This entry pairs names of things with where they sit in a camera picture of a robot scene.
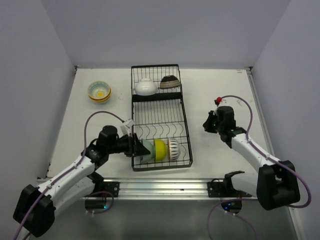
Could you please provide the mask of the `orange yellow bowl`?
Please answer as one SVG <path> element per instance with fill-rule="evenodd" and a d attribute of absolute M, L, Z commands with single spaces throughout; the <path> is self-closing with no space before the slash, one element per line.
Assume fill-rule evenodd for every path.
<path fill-rule="evenodd" d="M 105 102 L 106 98 L 107 98 L 107 96 L 105 98 L 102 98 L 102 99 L 94 99 L 94 98 L 89 97 L 89 99 L 91 101 L 93 101 L 94 103 L 96 103 L 96 104 L 105 104 L 106 103 Z"/>

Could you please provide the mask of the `white bowl yellow sun dots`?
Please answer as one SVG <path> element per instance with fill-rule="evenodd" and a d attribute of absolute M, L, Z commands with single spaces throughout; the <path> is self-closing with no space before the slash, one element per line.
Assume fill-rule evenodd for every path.
<path fill-rule="evenodd" d="M 104 81 L 92 82 L 87 88 L 87 95 L 93 99 L 103 99 L 112 91 L 111 87 Z"/>

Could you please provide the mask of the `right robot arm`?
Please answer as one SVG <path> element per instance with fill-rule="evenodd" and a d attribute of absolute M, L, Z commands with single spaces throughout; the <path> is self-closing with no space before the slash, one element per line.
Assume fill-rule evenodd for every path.
<path fill-rule="evenodd" d="M 230 106 L 219 106 L 208 113 L 202 125 L 205 132 L 218 134 L 232 150 L 240 154 L 257 172 L 257 176 L 242 170 L 225 174 L 220 189 L 227 196 L 244 192 L 256 197 L 265 210 L 297 203 L 301 199 L 295 166 L 289 160 L 271 160 L 271 155 L 250 139 L 247 131 L 237 126 Z"/>

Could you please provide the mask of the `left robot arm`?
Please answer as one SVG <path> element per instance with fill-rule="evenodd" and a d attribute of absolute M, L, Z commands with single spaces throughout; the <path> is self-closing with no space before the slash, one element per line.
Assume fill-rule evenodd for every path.
<path fill-rule="evenodd" d="M 110 155 L 119 153 L 140 157 L 151 152 L 135 133 L 119 137 L 116 127 L 106 125 L 98 138 L 85 144 L 81 155 L 70 166 L 38 186 L 27 185 L 13 213 L 13 219 L 19 223 L 13 238 L 17 239 L 22 229 L 34 237 L 42 236 L 62 210 L 83 197 L 113 198 L 104 187 L 104 178 L 96 171 Z"/>

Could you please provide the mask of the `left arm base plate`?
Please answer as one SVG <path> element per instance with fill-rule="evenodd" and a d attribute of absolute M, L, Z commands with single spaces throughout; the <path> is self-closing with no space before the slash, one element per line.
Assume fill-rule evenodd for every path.
<path fill-rule="evenodd" d="M 120 190 L 120 182 L 118 181 L 103 181 L 96 183 L 91 194 L 86 197 L 107 198 L 113 196 L 117 198 Z"/>

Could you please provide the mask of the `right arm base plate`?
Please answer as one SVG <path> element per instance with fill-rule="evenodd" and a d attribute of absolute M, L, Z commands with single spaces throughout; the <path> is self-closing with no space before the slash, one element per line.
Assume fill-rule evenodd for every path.
<path fill-rule="evenodd" d="M 233 188 L 231 180 L 227 178 L 214 178 L 206 184 L 209 198 L 237 198 L 241 195 L 239 191 Z"/>

